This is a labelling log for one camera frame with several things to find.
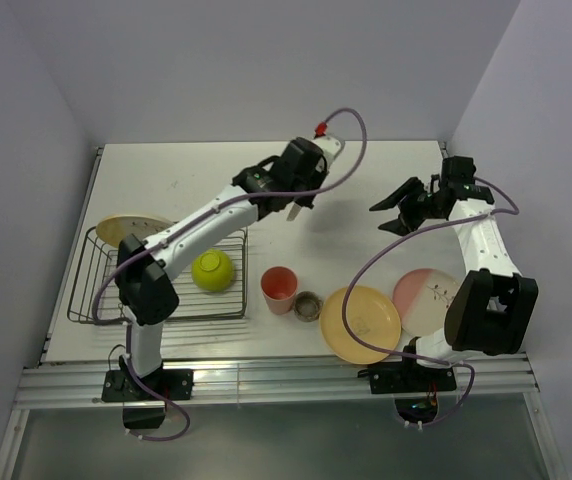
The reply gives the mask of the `pink cream plate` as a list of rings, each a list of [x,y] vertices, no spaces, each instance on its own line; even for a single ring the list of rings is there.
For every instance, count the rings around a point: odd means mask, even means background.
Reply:
[[[293,222],[297,218],[297,216],[300,214],[302,209],[303,209],[303,207],[300,204],[294,202],[289,213],[288,213],[288,215],[287,215],[287,221]]]
[[[405,274],[392,293],[403,330],[422,337],[441,329],[459,287],[455,278],[437,269],[422,268]]]

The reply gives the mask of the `lime green bowl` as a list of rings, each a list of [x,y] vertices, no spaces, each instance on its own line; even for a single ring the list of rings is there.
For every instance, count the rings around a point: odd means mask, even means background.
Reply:
[[[209,249],[200,254],[191,265],[193,283],[207,292],[222,292],[233,282],[235,267],[222,250]]]

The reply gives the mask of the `plain yellow bear plate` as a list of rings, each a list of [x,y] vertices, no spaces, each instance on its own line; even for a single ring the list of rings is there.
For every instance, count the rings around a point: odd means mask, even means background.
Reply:
[[[319,316],[322,336],[328,347],[342,360],[356,365],[369,365],[387,357],[385,352],[369,349],[355,341],[345,329],[342,304],[347,288],[333,292],[325,301]],[[400,316],[392,301],[380,291],[355,286],[347,304],[350,330],[366,343],[394,350],[401,333]]]

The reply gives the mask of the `yellow cream leaf plate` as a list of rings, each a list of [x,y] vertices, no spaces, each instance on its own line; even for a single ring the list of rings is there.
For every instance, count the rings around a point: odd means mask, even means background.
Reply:
[[[171,220],[159,216],[118,214],[99,221],[95,232],[101,241],[118,248],[120,242],[129,235],[135,235],[139,240],[144,240],[172,225]]]

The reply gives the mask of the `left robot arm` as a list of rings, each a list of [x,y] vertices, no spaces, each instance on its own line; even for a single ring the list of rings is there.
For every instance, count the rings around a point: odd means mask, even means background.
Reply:
[[[143,240],[125,237],[118,249],[115,283],[131,324],[127,347],[130,370],[125,388],[149,399],[161,386],[163,323],[179,297],[173,281],[197,257],[237,230],[284,210],[294,202],[310,208],[345,142],[330,135],[298,137],[283,152],[240,171],[210,203],[169,229]]]

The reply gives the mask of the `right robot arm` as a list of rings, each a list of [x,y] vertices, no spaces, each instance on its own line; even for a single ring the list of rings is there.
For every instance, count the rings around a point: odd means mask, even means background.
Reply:
[[[476,353],[517,353],[539,294],[537,282],[521,274],[511,260],[496,222],[497,215],[516,215],[516,204],[500,208],[499,188],[477,176],[472,158],[451,156],[428,184],[412,177],[373,210],[399,210],[396,219],[380,225],[402,240],[426,231],[425,221],[448,226],[457,236],[466,275],[447,308],[443,326],[417,336],[415,356],[399,365],[401,383],[418,390],[433,368],[448,368]]]

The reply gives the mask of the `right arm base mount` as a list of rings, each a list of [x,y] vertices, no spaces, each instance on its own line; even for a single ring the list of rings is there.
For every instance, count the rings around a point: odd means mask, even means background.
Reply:
[[[373,395],[392,394],[404,427],[418,430],[436,420],[438,394],[457,388],[452,369],[425,367],[412,359],[372,364],[361,369],[357,377],[369,382]]]

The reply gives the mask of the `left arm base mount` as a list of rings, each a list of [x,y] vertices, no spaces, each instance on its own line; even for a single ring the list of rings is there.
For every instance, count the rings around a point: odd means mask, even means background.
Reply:
[[[140,382],[164,399],[185,401],[192,396],[193,371],[160,367]],[[166,419],[168,407],[165,404],[161,407],[128,407],[128,404],[158,401],[158,398],[133,379],[124,363],[120,364],[119,369],[106,373],[100,399],[103,403],[124,404],[123,425],[131,430],[152,431],[159,428]]]

